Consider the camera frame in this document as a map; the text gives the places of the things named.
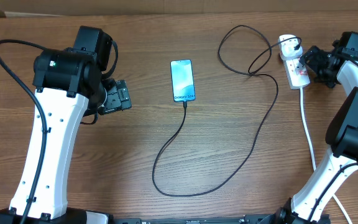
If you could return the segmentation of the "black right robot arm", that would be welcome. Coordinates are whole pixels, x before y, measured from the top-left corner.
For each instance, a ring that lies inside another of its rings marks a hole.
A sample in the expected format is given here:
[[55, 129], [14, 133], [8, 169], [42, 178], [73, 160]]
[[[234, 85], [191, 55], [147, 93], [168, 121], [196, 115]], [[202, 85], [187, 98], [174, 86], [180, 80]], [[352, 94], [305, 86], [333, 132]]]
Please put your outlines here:
[[292, 89], [301, 89], [300, 80], [312, 70], [316, 82], [342, 85], [347, 98], [326, 131], [328, 148], [320, 164], [303, 188], [263, 223], [329, 223], [325, 206], [358, 170], [358, 32], [343, 32], [330, 52], [315, 45], [304, 52], [301, 39], [291, 34], [281, 35], [277, 44]]

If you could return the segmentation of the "black Samsung Galaxy smartphone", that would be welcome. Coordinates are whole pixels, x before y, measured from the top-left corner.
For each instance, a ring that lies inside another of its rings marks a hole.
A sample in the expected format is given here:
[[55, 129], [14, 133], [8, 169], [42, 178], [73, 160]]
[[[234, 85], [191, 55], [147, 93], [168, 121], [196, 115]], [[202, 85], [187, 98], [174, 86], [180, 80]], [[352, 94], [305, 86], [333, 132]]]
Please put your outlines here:
[[173, 100], [175, 102], [196, 100], [193, 67], [190, 59], [170, 62]]

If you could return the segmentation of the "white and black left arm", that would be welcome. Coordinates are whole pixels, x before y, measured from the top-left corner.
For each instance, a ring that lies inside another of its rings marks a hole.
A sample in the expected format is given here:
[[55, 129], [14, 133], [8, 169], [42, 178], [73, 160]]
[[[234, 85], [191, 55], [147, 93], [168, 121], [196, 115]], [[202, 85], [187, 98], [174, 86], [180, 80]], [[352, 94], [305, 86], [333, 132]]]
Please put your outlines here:
[[34, 61], [32, 86], [25, 92], [35, 104], [24, 170], [0, 223], [112, 223], [113, 216], [70, 208], [67, 182], [79, 126], [127, 110], [132, 103], [124, 80], [114, 80], [117, 44], [103, 30], [79, 28], [64, 50], [43, 48]]

